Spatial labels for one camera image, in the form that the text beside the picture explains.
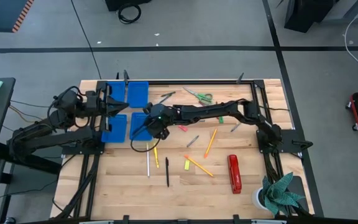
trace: wooden table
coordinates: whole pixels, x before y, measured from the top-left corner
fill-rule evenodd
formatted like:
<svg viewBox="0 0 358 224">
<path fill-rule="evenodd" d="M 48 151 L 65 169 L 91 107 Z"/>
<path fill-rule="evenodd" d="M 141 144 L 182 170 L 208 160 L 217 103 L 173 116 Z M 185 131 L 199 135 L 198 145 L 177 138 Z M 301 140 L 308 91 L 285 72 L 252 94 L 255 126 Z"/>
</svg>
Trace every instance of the wooden table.
<svg viewBox="0 0 358 224">
<path fill-rule="evenodd" d="M 279 79 L 264 80 L 269 107 L 287 108 L 283 88 Z M 96 80 L 83 80 L 82 92 L 94 90 Z M 165 105 L 197 105 L 198 100 L 183 88 L 183 85 L 150 85 L 149 101 L 158 103 L 160 95 L 171 91 L 176 93 L 164 102 Z M 188 85 L 200 93 L 213 93 L 218 102 L 245 98 L 252 100 L 249 85 Z M 141 109 L 127 108 L 121 114 L 127 115 L 127 138 L 125 143 L 107 144 L 100 157 L 96 190 L 92 209 L 92 220 L 122 220 L 130 215 L 131 220 L 172 220 L 172 219 L 232 219 L 234 214 L 241 218 L 272 218 L 266 210 L 256 208 L 251 202 L 251 193 L 262 186 L 266 175 L 263 155 L 258 150 L 256 126 L 242 124 L 233 133 L 230 130 L 238 123 L 235 118 L 224 117 L 224 124 L 216 118 L 204 123 L 188 126 L 183 132 L 170 126 L 169 137 L 158 145 L 160 168 L 156 168 L 153 151 L 150 152 L 150 178 L 147 177 L 146 153 L 130 149 L 129 129 L 131 113 Z M 282 129 L 291 129 L 288 111 L 271 111 L 273 122 Z M 218 128 L 208 158 L 205 150 L 215 128 Z M 186 145 L 200 137 L 189 148 Z M 189 154 L 195 161 L 214 174 L 210 177 L 201 169 L 190 165 L 184 169 Z M 238 157 L 242 179 L 242 192 L 231 192 L 227 168 L 227 156 Z M 170 187 L 165 176 L 165 157 L 169 159 Z M 83 156 L 77 155 L 61 171 L 55 201 L 64 207 L 75 193 L 80 178 Z M 293 172 L 302 178 L 309 210 L 313 213 L 310 193 L 306 183 L 301 160 L 291 154 L 281 154 L 285 174 Z M 86 196 L 81 214 L 85 213 Z M 51 216 L 60 211 L 52 208 Z"/>
</svg>

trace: concrete floor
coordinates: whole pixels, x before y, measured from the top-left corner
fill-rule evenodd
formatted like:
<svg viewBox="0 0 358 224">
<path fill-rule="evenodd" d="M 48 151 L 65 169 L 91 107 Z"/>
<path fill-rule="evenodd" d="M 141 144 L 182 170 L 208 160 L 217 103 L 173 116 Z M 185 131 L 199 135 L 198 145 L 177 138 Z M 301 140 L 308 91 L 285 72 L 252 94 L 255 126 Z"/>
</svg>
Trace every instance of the concrete floor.
<svg viewBox="0 0 358 224">
<path fill-rule="evenodd" d="M 287 4 L 276 8 L 278 2 L 269 0 L 281 46 L 343 46 L 346 25 L 314 25 L 307 34 L 286 30 Z M 329 16 L 343 15 L 353 2 L 341 1 Z M 141 5 L 142 17 L 131 25 L 108 12 L 104 0 L 74 3 L 93 47 L 273 46 L 260 0 L 153 0 Z M 349 32 L 352 46 L 357 46 L 358 25 Z M 0 33 L 0 48 L 50 47 L 88 47 L 70 0 L 34 1 L 18 33 Z M 358 91 L 358 63 L 343 51 L 283 56 L 305 136 L 314 142 L 310 157 L 324 216 L 358 219 L 358 133 L 352 131 L 354 120 L 344 109 Z M 105 79 L 124 69 L 131 78 L 237 78 L 242 72 L 244 78 L 282 77 L 274 51 L 97 52 L 95 58 Z M 0 54 L 0 77 L 17 79 L 14 100 L 49 105 L 53 95 L 82 79 L 98 79 L 98 73 L 89 52 L 18 53 Z M 46 112 L 17 107 L 41 117 Z M 4 125 L 16 129 L 27 124 L 10 111 Z M 10 135 L 4 129 L 0 141 Z M 59 156 L 60 150 L 37 154 Z M 19 166 L 14 175 L 9 192 L 41 188 L 56 178 Z M 55 185 L 13 196 L 8 215 L 19 222 L 48 218 L 54 190 Z"/>
</svg>

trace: scissors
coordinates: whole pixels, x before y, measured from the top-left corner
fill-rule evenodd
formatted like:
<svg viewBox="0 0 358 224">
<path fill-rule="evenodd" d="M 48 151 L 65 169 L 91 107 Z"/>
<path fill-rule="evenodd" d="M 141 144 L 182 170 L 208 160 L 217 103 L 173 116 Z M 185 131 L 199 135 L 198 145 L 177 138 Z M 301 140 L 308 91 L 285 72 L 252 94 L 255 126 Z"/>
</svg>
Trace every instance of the scissors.
<svg viewBox="0 0 358 224">
<path fill-rule="evenodd" d="M 198 98 L 198 100 L 200 100 L 200 102 L 204 103 L 204 104 L 211 104 L 212 103 L 212 97 L 213 95 L 210 94 L 210 93 L 207 93 L 207 94 L 201 94 L 201 93 L 196 93 L 195 91 L 193 90 L 189 90 L 188 88 L 186 87 L 183 87 L 187 92 L 193 94 L 195 97 Z"/>
</svg>

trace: blue bin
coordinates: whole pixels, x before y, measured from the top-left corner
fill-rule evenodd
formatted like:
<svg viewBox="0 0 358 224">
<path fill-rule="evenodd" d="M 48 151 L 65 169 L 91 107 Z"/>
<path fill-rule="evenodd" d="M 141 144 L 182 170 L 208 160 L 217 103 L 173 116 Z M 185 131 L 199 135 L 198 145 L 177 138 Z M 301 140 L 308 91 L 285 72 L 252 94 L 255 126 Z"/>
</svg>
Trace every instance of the blue bin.
<svg viewBox="0 0 358 224">
<path fill-rule="evenodd" d="M 131 108 L 143 108 L 149 102 L 149 83 L 130 82 L 127 103 Z"/>
<path fill-rule="evenodd" d="M 129 139 L 130 140 L 134 140 L 134 141 L 149 141 L 151 139 L 153 139 L 153 137 L 151 136 L 151 134 L 149 134 L 149 132 L 146 130 L 146 127 L 141 127 L 140 130 L 141 131 L 136 138 L 134 139 L 134 131 L 143 125 L 144 120 L 146 119 L 146 114 L 143 112 L 134 112 L 132 113 L 132 118 L 131 118 L 131 134 L 129 135 Z"/>
<path fill-rule="evenodd" d="M 124 102 L 125 100 L 125 82 L 107 82 L 107 85 L 111 86 L 112 92 L 110 96 L 117 100 Z"/>
<path fill-rule="evenodd" d="M 124 142 L 127 131 L 127 116 L 118 114 L 109 118 L 111 131 L 103 131 L 102 142 Z"/>
</svg>

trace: wheel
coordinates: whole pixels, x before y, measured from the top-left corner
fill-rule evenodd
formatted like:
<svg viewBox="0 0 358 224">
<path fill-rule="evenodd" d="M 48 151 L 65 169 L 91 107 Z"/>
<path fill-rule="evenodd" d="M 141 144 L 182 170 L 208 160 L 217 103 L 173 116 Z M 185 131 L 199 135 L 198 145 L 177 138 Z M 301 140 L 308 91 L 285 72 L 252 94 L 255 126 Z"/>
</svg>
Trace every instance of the wheel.
<svg viewBox="0 0 358 224">
<path fill-rule="evenodd" d="M 16 219 L 13 217 L 6 217 L 4 224 L 16 224 Z"/>
<path fill-rule="evenodd" d="M 347 105 L 345 106 L 346 109 L 351 109 L 352 108 L 352 102 L 348 102 Z"/>
</svg>

